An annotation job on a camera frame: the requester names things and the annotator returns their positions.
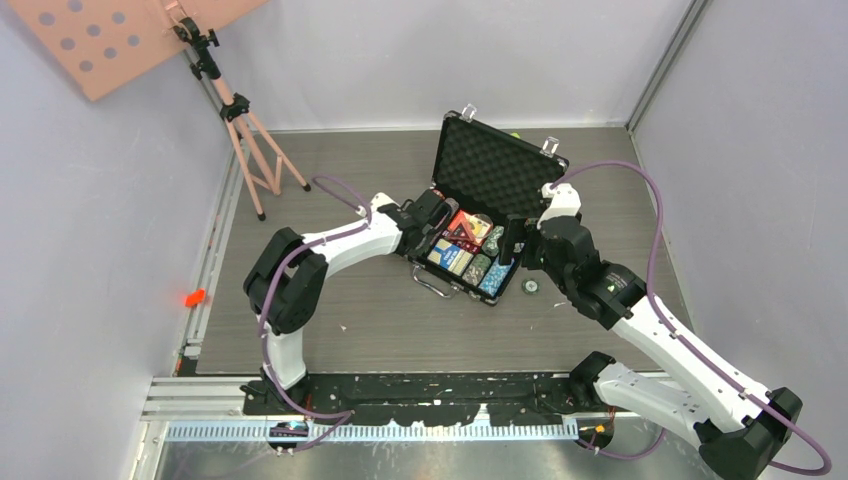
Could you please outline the red triangle all-in button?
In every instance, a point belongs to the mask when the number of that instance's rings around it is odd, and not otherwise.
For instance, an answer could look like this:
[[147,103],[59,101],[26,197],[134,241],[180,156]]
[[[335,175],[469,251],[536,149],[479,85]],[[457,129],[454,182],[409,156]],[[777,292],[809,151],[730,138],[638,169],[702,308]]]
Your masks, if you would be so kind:
[[449,240],[460,240],[475,243],[477,237],[474,234],[474,227],[465,217],[456,217],[446,229],[445,237]]

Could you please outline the blue playing card deck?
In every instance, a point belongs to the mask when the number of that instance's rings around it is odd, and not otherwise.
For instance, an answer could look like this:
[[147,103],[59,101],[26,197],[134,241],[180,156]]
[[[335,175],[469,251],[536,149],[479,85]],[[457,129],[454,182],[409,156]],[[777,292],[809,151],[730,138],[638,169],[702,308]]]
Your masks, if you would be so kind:
[[473,260],[474,255],[451,243],[440,239],[428,253],[426,259],[429,263],[440,267],[456,276],[461,276]]

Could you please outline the dark green chip pile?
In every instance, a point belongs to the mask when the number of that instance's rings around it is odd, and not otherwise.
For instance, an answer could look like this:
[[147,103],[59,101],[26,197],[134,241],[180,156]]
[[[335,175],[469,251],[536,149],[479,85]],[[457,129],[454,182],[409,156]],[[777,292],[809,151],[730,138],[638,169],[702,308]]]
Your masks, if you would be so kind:
[[535,294],[537,294],[537,293],[539,292],[539,289],[540,289],[539,284],[538,284],[538,282],[537,282],[536,280],[534,280],[534,279],[530,279],[530,278],[528,278],[528,279],[525,279],[525,280],[522,282],[522,291],[523,291],[525,294],[528,294],[528,295],[535,295]]

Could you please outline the black poker chip case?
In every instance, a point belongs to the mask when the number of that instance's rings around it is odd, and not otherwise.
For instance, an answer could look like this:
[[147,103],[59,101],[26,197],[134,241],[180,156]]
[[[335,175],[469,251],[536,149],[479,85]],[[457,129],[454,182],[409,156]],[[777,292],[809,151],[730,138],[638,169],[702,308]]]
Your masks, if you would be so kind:
[[[499,130],[476,118],[477,109],[468,104],[443,117],[430,187],[440,191],[459,210],[488,215],[495,226],[513,223],[519,228],[538,219],[547,208],[543,186],[566,173],[569,162],[559,155],[559,140],[547,137],[540,146]],[[523,256],[524,242],[518,232],[512,269],[497,297],[483,293],[426,259],[435,243],[445,237],[446,228],[419,256],[403,257],[411,263],[412,278],[434,293],[450,298],[465,293],[490,306],[496,305],[511,281]],[[448,240],[474,256],[484,254],[481,246]]]

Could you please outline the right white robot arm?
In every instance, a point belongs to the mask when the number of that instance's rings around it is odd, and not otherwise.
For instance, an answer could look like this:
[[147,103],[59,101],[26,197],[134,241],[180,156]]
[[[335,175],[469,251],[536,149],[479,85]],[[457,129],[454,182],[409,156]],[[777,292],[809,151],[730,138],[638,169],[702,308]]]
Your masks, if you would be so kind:
[[541,270],[584,317],[636,346],[677,383],[670,387],[594,351],[569,374],[584,410],[630,410],[686,440],[723,479],[756,479],[791,436],[802,409],[786,387],[770,390],[693,338],[646,284],[601,258],[579,216],[510,215],[500,259]]

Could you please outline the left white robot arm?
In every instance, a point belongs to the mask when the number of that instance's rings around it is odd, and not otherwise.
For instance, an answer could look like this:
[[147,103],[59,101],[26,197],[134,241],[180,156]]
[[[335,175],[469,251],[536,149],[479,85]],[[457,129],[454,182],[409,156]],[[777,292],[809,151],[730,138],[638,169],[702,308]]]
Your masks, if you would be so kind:
[[358,220],[331,230],[278,230],[245,278],[243,290],[257,320],[268,400],[284,414],[306,410],[303,335],[326,280],[374,257],[422,250],[457,211],[453,201],[433,190],[402,204],[378,193],[369,201],[358,199],[353,209]]

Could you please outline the green poker chip stack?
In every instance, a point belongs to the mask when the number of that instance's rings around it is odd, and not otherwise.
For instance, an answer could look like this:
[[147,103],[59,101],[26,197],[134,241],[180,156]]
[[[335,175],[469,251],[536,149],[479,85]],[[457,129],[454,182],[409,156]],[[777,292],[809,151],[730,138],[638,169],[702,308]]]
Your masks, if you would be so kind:
[[500,238],[504,233],[503,226],[495,226],[488,234],[481,245],[481,251],[490,256],[497,257],[500,253]]

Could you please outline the clear round dealer button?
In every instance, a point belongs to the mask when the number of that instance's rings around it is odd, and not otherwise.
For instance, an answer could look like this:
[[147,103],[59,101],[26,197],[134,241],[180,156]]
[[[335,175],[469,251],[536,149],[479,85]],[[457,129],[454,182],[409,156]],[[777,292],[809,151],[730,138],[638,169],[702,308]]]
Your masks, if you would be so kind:
[[486,235],[493,228],[491,218],[485,214],[475,214],[472,216],[471,221],[475,225],[475,229],[479,235]]

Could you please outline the red playing card deck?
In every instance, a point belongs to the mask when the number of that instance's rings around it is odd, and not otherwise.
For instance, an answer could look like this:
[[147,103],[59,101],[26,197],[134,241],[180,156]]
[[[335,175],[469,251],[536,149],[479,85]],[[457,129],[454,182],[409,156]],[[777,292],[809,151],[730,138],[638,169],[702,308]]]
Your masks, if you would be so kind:
[[459,210],[446,229],[446,238],[481,246],[493,232],[494,227],[494,222],[486,214],[472,214]]

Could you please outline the light blue chip stack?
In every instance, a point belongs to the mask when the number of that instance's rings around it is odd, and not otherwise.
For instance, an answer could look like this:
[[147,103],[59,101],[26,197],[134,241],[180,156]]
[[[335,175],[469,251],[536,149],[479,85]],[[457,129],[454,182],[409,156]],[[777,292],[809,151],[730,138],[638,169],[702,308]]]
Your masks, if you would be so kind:
[[491,297],[497,297],[502,285],[506,281],[513,264],[501,265],[494,261],[486,271],[483,279],[478,285],[478,288]]

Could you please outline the grey camo chip stack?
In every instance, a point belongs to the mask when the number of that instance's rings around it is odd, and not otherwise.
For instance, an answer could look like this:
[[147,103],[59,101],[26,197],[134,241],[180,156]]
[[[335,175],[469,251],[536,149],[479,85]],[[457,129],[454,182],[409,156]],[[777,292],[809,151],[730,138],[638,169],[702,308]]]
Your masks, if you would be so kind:
[[473,286],[478,286],[488,272],[492,260],[485,254],[477,254],[473,257],[468,267],[462,274],[462,280]]

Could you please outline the pink music stand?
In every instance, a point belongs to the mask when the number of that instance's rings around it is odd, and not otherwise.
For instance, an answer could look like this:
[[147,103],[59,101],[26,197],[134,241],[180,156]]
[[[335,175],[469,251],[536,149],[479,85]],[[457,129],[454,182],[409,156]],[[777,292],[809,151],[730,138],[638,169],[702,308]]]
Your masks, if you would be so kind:
[[213,56],[219,30],[261,2],[22,0],[8,5],[91,101],[181,53],[193,54],[189,69],[198,81],[210,83],[220,102],[219,116],[258,219],[266,218],[259,189],[280,195],[285,171],[311,191],[311,182],[272,138],[250,100],[228,85]]

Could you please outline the orange clip on rail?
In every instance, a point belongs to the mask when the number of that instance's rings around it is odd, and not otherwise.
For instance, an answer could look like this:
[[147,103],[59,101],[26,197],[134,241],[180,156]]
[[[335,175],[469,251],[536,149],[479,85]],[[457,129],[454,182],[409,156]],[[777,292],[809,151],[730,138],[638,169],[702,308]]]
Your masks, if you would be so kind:
[[184,298],[184,306],[186,308],[194,308],[198,305],[201,305],[206,298],[206,290],[205,289],[197,289]]

